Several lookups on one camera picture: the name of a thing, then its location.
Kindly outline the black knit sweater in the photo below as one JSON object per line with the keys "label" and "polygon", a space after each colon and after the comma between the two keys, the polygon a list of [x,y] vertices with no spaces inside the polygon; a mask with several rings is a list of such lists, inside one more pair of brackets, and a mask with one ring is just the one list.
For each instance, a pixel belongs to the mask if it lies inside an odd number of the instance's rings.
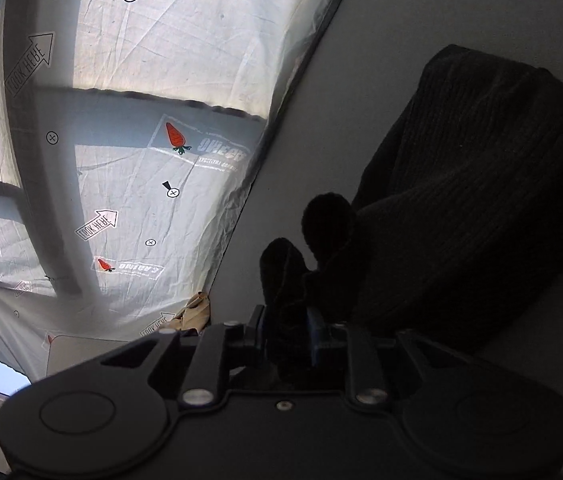
{"label": "black knit sweater", "polygon": [[315,196],[260,259],[273,385],[316,375],[310,323],[492,348],[563,282],[563,82],[451,44],[426,64],[352,200]]}

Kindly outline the white printed storage bag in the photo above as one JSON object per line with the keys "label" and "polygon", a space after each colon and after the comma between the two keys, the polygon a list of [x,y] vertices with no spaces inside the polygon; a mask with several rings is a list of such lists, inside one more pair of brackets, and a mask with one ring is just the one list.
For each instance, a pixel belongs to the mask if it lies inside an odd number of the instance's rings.
{"label": "white printed storage bag", "polygon": [[133,340],[213,280],[340,0],[0,0],[0,361]]}

